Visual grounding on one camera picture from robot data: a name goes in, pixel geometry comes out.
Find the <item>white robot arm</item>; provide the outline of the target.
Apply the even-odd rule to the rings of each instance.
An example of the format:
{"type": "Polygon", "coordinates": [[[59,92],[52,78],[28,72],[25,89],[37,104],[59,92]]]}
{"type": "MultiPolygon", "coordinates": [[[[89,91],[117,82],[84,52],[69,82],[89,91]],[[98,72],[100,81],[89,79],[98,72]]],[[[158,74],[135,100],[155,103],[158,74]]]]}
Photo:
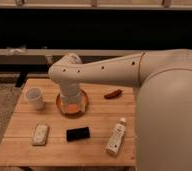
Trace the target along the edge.
{"type": "Polygon", "coordinates": [[[49,68],[66,102],[81,83],[138,90],[135,110],[137,171],[192,171],[192,50],[144,51],[84,64],[67,54],[49,68]]]}

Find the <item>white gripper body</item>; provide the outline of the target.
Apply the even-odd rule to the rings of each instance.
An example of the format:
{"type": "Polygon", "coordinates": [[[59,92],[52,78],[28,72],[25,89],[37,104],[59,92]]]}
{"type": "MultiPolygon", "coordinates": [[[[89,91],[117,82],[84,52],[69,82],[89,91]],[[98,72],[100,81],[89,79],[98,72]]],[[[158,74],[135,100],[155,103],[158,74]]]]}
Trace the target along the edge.
{"type": "Polygon", "coordinates": [[[60,84],[60,99],[64,111],[78,110],[81,104],[81,89],[78,83],[60,84]]]}

